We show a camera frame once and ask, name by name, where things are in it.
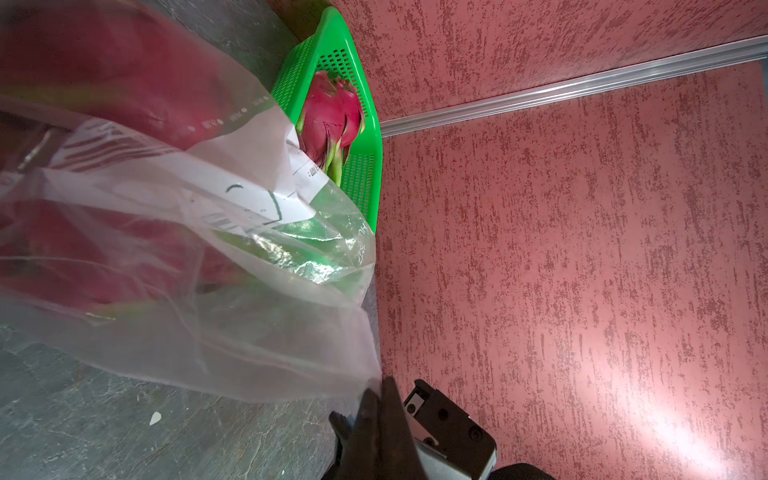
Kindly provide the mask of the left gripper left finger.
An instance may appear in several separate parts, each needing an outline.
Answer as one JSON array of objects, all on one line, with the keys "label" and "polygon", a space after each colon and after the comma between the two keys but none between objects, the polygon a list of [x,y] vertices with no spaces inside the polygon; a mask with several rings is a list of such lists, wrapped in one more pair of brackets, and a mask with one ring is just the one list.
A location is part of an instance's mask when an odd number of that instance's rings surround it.
[{"label": "left gripper left finger", "polygon": [[378,478],[379,406],[376,392],[366,389],[354,423],[339,412],[329,414],[337,443],[334,463],[326,471],[327,479]]}]

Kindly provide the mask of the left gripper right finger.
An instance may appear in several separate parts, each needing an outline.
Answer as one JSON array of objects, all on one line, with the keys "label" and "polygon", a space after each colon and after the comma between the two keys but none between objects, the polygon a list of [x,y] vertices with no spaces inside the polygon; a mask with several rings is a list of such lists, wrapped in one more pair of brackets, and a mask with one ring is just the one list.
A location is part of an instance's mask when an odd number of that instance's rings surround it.
[{"label": "left gripper right finger", "polygon": [[426,479],[393,377],[381,388],[381,478]]}]

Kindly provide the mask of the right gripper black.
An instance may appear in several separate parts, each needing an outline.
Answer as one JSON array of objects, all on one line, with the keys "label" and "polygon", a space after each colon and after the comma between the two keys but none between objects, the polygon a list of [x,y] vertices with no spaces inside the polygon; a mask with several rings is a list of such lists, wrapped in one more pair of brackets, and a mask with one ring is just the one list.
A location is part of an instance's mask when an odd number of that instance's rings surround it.
[{"label": "right gripper black", "polygon": [[403,405],[427,478],[489,477],[498,459],[496,442],[462,408],[421,379]]}]

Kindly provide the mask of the clear zip-top bag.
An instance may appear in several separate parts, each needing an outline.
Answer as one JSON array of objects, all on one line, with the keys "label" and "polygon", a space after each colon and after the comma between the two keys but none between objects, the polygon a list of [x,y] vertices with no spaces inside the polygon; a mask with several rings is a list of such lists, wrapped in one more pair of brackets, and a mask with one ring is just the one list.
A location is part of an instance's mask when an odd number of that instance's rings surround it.
[{"label": "clear zip-top bag", "polygon": [[374,235],[240,63],[132,1],[1,5],[1,320],[236,400],[381,367]]}]

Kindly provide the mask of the bag dragon fruit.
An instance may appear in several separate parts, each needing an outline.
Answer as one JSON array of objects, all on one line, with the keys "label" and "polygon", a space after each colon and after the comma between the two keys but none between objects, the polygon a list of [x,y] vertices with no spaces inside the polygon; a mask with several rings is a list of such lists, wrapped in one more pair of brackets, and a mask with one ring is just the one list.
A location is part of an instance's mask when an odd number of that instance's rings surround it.
[{"label": "bag dragon fruit", "polygon": [[1,290],[50,309],[110,317],[243,277],[177,223],[45,200],[1,206]]},{"label": "bag dragon fruit", "polygon": [[1,92],[182,150],[230,132],[263,94],[219,49],[150,8],[119,1],[2,5]]}]

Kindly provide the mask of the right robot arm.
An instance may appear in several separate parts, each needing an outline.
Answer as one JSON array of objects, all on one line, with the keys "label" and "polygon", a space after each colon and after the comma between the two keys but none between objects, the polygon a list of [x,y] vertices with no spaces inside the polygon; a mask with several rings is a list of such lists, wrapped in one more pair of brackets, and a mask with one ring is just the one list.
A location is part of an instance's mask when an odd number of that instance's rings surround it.
[{"label": "right robot arm", "polygon": [[498,468],[496,441],[440,390],[418,379],[403,401],[429,479],[549,479],[527,463]]}]

